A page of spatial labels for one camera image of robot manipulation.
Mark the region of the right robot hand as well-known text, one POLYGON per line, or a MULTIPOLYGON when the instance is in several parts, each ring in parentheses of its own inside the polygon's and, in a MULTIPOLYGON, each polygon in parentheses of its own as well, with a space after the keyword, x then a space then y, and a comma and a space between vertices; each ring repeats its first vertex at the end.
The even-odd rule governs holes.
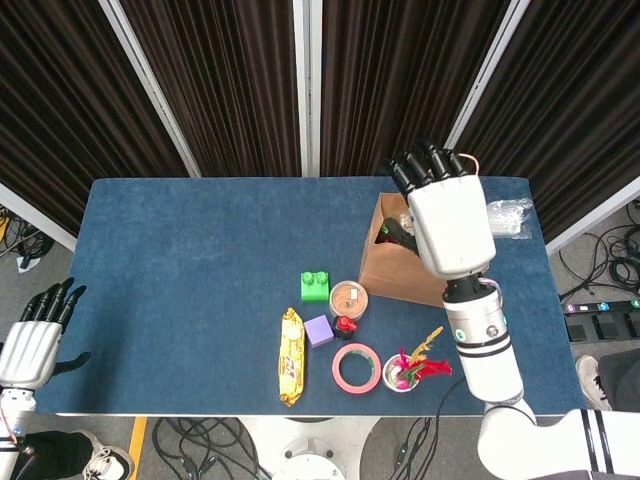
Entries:
POLYGON ((405 200, 417 253, 435 277, 486 271, 496 256, 479 162, 427 140, 383 161, 405 200))

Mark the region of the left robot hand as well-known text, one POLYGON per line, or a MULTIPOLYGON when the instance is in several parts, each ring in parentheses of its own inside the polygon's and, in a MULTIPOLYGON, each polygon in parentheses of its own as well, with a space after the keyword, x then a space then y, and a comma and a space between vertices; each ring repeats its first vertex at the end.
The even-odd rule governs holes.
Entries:
POLYGON ((76 358, 59 361, 61 340, 76 304, 85 293, 74 287, 72 277, 55 283, 33 296, 1 343, 1 387, 35 391, 50 378, 73 372, 91 358, 87 351, 76 358))

